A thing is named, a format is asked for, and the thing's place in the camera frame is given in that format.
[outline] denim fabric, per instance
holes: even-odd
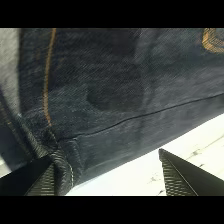
[[[224,112],[222,32],[22,29],[22,116],[71,186],[89,180]]]

